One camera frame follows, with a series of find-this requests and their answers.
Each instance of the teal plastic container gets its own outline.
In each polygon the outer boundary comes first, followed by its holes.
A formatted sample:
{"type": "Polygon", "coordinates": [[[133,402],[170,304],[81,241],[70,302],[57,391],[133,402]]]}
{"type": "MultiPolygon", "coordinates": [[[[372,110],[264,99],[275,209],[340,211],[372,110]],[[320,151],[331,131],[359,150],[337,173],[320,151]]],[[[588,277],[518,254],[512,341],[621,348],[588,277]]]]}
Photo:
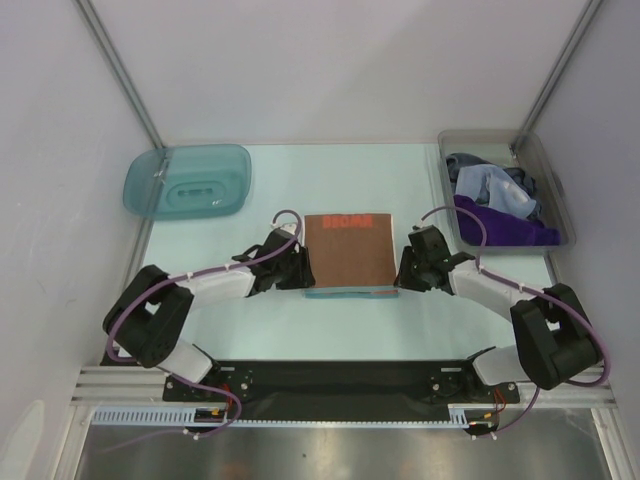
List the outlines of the teal plastic container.
{"type": "Polygon", "coordinates": [[[150,150],[136,158],[124,184],[130,212],[155,220],[236,213],[251,187],[251,156],[239,145],[150,150]]]}

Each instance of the blue cloth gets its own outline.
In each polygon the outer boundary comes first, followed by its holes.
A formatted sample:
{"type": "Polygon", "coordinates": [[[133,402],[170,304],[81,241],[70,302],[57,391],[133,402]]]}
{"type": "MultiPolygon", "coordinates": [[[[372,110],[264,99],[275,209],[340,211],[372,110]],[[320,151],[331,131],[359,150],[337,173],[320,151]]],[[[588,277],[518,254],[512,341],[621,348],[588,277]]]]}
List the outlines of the blue cloth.
{"type": "MultiPolygon", "coordinates": [[[[456,182],[458,181],[458,175],[460,169],[464,167],[473,167],[475,165],[493,165],[486,160],[483,160],[476,155],[470,153],[452,153],[446,158],[447,170],[449,171],[449,180],[451,181],[451,189],[456,191],[456,182]]],[[[505,173],[509,175],[516,184],[522,188],[527,195],[535,200],[537,188],[535,179],[525,172],[520,167],[507,167],[503,168],[505,173]]],[[[529,219],[535,220],[540,216],[541,205],[536,201],[536,207],[529,215],[529,219]]]]}
{"type": "MultiPolygon", "coordinates": [[[[457,207],[475,214],[487,229],[487,245],[492,247],[523,247],[560,245],[560,232],[545,228],[538,220],[522,220],[492,208],[477,205],[469,197],[454,195],[457,207]]],[[[460,236],[469,245],[480,245],[482,231],[478,224],[464,213],[457,212],[460,236]]]]}
{"type": "Polygon", "coordinates": [[[502,213],[527,218],[533,213],[536,201],[500,167],[475,165],[464,167],[458,174],[456,195],[471,198],[478,205],[486,205],[502,213]]]}

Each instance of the purple cable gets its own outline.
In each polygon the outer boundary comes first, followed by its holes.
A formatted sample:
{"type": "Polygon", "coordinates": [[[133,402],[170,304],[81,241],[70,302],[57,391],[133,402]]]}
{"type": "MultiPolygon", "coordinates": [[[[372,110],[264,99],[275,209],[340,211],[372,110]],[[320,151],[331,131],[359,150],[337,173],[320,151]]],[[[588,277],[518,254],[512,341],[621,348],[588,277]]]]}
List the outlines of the purple cable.
{"type": "MultiPolygon", "coordinates": [[[[227,428],[229,428],[229,426],[232,423],[234,423],[236,420],[238,420],[238,418],[240,418],[240,415],[242,414],[242,403],[240,402],[240,399],[236,395],[234,395],[233,393],[228,392],[226,390],[222,390],[221,388],[209,387],[207,385],[200,385],[198,383],[191,382],[190,380],[187,380],[186,378],[182,378],[182,377],[180,377],[178,375],[173,375],[173,378],[175,378],[176,380],[178,380],[178,381],[180,381],[180,382],[184,383],[185,385],[188,385],[189,387],[192,387],[192,388],[199,388],[201,390],[207,390],[209,392],[214,392],[214,393],[219,393],[219,394],[226,395],[231,400],[233,400],[233,402],[236,404],[236,407],[237,407],[236,408],[236,413],[233,415],[233,418],[228,420],[226,423],[220,425],[219,427],[214,428],[210,432],[198,434],[198,438],[212,437],[213,435],[216,435],[216,434],[226,430],[227,428]]],[[[136,437],[136,438],[133,438],[131,440],[127,440],[126,442],[118,443],[117,445],[112,445],[110,447],[107,447],[107,448],[104,448],[102,450],[99,450],[99,453],[105,454],[105,453],[113,452],[114,450],[119,450],[119,449],[124,448],[124,447],[129,447],[131,445],[135,445],[136,443],[139,443],[139,442],[144,442],[145,440],[149,440],[150,438],[155,438],[155,437],[159,437],[159,436],[162,436],[162,435],[175,434],[175,433],[180,433],[180,434],[184,435],[184,430],[178,430],[176,428],[168,428],[168,429],[165,429],[165,430],[159,430],[157,432],[147,433],[146,435],[141,435],[140,437],[136,437]]]]}
{"type": "MultiPolygon", "coordinates": [[[[182,282],[185,281],[187,279],[191,278],[197,278],[197,277],[202,277],[205,275],[211,275],[213,273],[219,273],[219,272],[224,272],[228,270],[235,270],[237,268],[242,268],[242,267],[250,267],[252,265],[256,265],[260,262],[264,262],[266,260],[269,260],[277,255],[280,255],[282,252],[284,252],[286,249],[288,249],[291,245],[293,245],[295,242],[298,241],[298,238],[300,237],[300,232],[302,231],[302,218],[300,217],[300,215],[298,215],[297,212],[293,211],[293,210],[280,210],[278,213],[275,214],[275,216],[273,217],[272,223],[276,223],[278,221],[278,218],[280,218],[281,215],[284,214],[291,214],[296,218],[296,230],[294,232],[294,235],[292,238],[290,238],[287,243],[285,243],[282,247],[278,248],[277,250],[263,256],[260,258],[254,258],[253,260],[249,260],[247,262],[243,262],[243,263],[234,263],[232,265],[229,265],[229,267],[227,268],[226,266],[220,266],[220,267],[210,267],[210,268],[205,268],[203,270],[198,270],[197,272],[193,272],[192,274],[188,275],[188,274],[183,274],[183,275],[178,275],[176,277],[172,277],[172,278],[168,278],[166,280],[163,280],[162,282],[158,283],[157,285],[154,285],[153,287],[149,288],[148,290],[146,290],[144,293],[142,293],[138,298],[136,298],[133,302],[131,302],[131,304],[125,308],[125,310],[122,312],[122,314],[118,317],[118,319],[115,321],[115,323],[113,324],[113,327],[111,328],[111,331],[109,332],[109,338],[107,341],[107,355],[109,356],[109,358],[111,358],[111,360],[118,362],[118,363],[130,363],[131,360],[127,359],[127,358],[120,358],[118,357],[118,355],[116,354],[116,352],[113,349],[113,342],[115,341],[115,337],[116,334],[118,333],[118,330],[120,329],[120,327],[122,326],[122,324],[124,323],[124,321],[129,317],[129,315],[131,315],[131,313],[138,308],[138,306],[140,306],[145,300],[147,300],[151,295],[153,295],[155,292],[157,292],[158,290],[161,290],[162,288],[168,286],[168,285],[172,285],[174,283],[177,282],[182,282]]],[[[200,390],[207,390],[209,392],[214,392],[214,393],[218,393],[221,395],[225,395],[227,398],[230,398],[235,404],[236,404],[236,413],[233,416],[233,418],[229,421],[227,421],[226,423],[224,423],[223,425],[220,425],[219,427],[215,428],[214,430],[211,430],[210,432],[204,433],[199,435],[199,438],[207,438],[207,437],[211,437],[217,433],[220,433],[222,431],[224,431],[225,429],[227,429],[233,422],[235,422],[236,420],[238,420],[238,418],[240,418],[240,415],[242,414],[242,403],[240,402],[240,399],[234,395],[231,392],[228,392],[226,390],[223,390],[221,388],[216,388],[216,387],[209,387],[207,385],[200,385],[198,383],[194,383],[191,382],[190,380],[187,380],[186,378],[182,378],[178,375],[173,375],[173,377],[175,379],[177,379],[178,381],[184,383],[185,385],[188,385],[189,387],[192,388],[199,388],[200,390]]],[[[176,430],[176,429],[166,429],[166,430],[160,430],[157,432],[152,432],[146,435],[143,435],[141,437],[137,437],[134,438],[132,440],[128,440],[126,442],[120,443],[118,445],[114,445],[111,447],[108,447],[106,449],[103,449],[100,451],[100,453],[108,453],[108,452],[112,452],[114,450],[118,450],[120,448],[123,447],[128,447],[129,445],[134,445],[138,442],[142,442],[144,440],[148,440],[150,438],[154,438],[154,437],[158,437],[160,435],[165,435],[165,434],[169,434],[169,433],[183,433],[182,430],[176,430]]]]}
{"type": "MultiPolygon", "coordinates": [[[[487,278],[490,278],[490,279],[495,280],[497,282],[500,282],[500,283],[502,283],[504,285],[507,285],[508,287],[515,288],[516,290],[519,290],[520,289],[520,284],[518,284],[517,282],[514,282],[513,280],[510,280],[508,278],[502,277],[502,276],[498,275],[497,273],[493,273],[493,272],[490,272],[490,271],[488,271],[488,270],[486,270],[484,268],[481,268],[480,255],[482,253],[482,249],[487,244],[487,229],[485,228],[485,226],[482,223],[482,221],[476,215],[474,215],[470,211],[468,211],[468,210],[466,210],[464,208],[461,208],[461,207],[444,205],[442,207],[434,208],[433,210],[425,213],[420,220],[424,221],[427,217],[429,217],[429,216],[433,215],[434,213],[439,212],[441,210],[455,210],[457,212],[464,213],[465,215],[469,216],[471,219],[473,219],[478,224],[478,226],[480,227],[480,231],[482,232],[482,241],[480,242],[480,247],[479,247],[478,253],[476,255],[476,260],[475,260],[476,268],[478,269],[478,271],[482,275],[486,276],[487,278]]],[[[566,303],[564,303],[564,302],[562,302],[562,301],[560,301],[560,300],[558,300],[556,298],[553,298],[550,295],[547,295],[544,292],[539,292],[538,290],[535,290],[533,288],[526,287],[526,286],[522,287],[522,291],[526,292],[526,293],[528,293],[530,295],[533,295],[533,296],[536,296],[536,297],[540,297],[543,300],[546,300],[547,302],[551,302],[554,305],[562,308],[569,315],[571,315],[589,333],[589,335],[591,336],[591,338],[595,342],[597,348],[600,350],[600,353],[602,354],[604,367],[602,369],[602,374],[600,375],[600,377],[598,379],[594,380],[593,382],[577,382],[575,380],[567,380],[567,383],[570,384],[570,385],[577,385],[577,386],[580,386],[580,387],[596,387],[596,386],[602,385],[604,382],[606,382],[607,379],[609,378],[609,373],[611,372],[611,357],[610,357],[610,354],[609,354],[609,349],[604,344],[604,341],[602,340],[600,335],[598,335],[598,333],[593,329],[591,324],[587,321],[587,319],[584,318],[582,315],[580,315],[571,306],[567,305],[566,303]]],[[[527,405],[527,407],[524,409],[522,414],[520,416],[518,416],[518,418],[516,418],[513,422],[511,422],[510,424],[506,425],[505,427],[499,429],[498,431],[502,432],[504,430],[507,430],[507,429],[511,428],[516,423],[518,423],[527,413],[529,413],[531,411],[531,409],[533,408],[533,405],[536,403],[536,400],[538,400],[538,396],[539,395],[540,395],[540,387],[536,387],[536,391],[533,394],[533,397],[531,398],[531,402],[529,402],[529,405],[527,405]]]]}

